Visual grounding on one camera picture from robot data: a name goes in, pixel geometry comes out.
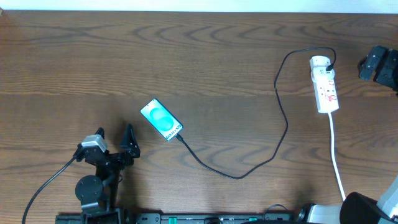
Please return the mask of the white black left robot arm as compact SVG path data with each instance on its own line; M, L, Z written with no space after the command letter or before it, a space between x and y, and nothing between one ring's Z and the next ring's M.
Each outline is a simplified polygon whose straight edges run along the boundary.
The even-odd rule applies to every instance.
M100 213L109 213L116 209L118 185L121 171L134 164L140 157L140 149L131 124L128 124L119 147L123 152L110 153L104 140L104 129L89 135L79 143L74 158L95 166L96 173L79 180L75 195L81 202L83 214L93 217Z

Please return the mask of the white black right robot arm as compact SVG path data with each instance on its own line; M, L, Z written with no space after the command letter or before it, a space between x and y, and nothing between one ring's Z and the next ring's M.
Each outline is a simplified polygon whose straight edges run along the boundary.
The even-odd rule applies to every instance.
M336 162L335 129L332 113L340 108L334 81L333 62L326 56L310 59L317 110L327 114L330 123L331 162L342 198L340 205L304 206L297 221L301 223L397 223L397 180L379 200L357 192L345 194ZM397 50L375 45L358 63L359 78L397 90Z

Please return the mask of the blue Galaxy smartphone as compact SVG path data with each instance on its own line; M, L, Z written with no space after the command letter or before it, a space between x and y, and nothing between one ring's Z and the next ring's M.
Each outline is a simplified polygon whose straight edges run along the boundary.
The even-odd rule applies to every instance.
M166 141L183 129L183 124L157 98L146 104L140 112Z

